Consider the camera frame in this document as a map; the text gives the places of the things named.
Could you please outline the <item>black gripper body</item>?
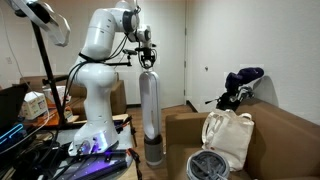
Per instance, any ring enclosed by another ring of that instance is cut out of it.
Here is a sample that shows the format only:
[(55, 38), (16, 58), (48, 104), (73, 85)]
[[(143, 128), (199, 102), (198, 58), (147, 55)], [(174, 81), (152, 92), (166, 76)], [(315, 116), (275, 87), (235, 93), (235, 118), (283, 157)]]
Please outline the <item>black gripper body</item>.
[(140, 55), (140, 64), (144, 69), (150, 69), (153, 67), (155, 61), (156, 61), (156, 50), (152, 48), (139, 48), (139, 52), (141, 52)]

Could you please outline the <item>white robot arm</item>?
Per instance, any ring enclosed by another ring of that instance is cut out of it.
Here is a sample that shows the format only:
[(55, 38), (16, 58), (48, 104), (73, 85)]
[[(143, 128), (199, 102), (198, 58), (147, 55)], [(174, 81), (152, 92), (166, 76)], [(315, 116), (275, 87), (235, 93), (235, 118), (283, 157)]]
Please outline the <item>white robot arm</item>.
[(71, 156), (103, 153), (119, 141), (110, 103), (116, 72), (105, 63), (111, 58), (117, 32), (140, 44), (138, 50), (144, 60), (153, 59), (151, 28), (140, 22), (138, 6), (120, 0), (113, 8), (94, 11), (84, 46), (70, 70), (73, 83), (86, 89), (84, 109), (87, 119), (69, 146)]

